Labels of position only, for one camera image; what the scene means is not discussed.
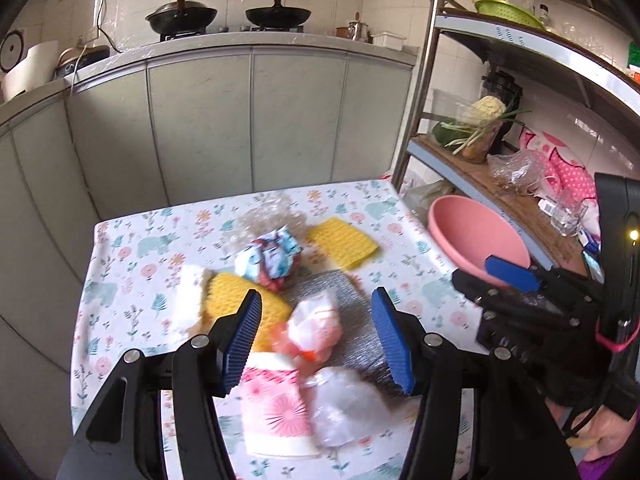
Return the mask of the person's right hand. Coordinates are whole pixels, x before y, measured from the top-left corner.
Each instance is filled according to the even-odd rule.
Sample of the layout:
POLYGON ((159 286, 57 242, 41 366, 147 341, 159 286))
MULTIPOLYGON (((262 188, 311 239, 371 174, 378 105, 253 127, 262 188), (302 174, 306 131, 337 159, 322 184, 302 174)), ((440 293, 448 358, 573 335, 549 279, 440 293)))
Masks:
POLYGON ((613 455, 631 436, 637 419, 638 412, 634 412, 631 419, 626 420, 602 406, 575 437, 568 438, 568 445, 583 448, 586 451, 584 455, 586 462, 594 462, 599 458, 613 455))

